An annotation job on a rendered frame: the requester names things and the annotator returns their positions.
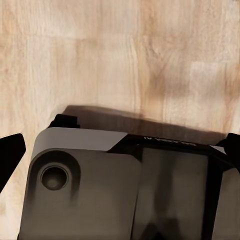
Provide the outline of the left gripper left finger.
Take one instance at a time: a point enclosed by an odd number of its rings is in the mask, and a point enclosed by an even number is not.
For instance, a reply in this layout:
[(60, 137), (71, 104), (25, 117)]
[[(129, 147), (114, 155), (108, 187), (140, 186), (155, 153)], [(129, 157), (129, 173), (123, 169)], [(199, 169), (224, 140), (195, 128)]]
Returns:
[(26, 152), (22, 133), (0, 138), (0, 193)]

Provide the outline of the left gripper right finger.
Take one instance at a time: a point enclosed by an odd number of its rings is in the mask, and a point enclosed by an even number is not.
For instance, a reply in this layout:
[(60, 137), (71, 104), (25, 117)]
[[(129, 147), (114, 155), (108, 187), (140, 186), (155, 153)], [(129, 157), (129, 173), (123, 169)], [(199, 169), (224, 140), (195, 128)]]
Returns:
[(238, 172), (240, 173), (240, 135), (235, 133), (229, 133), (225, 145), (224, 151), (230, 158)]

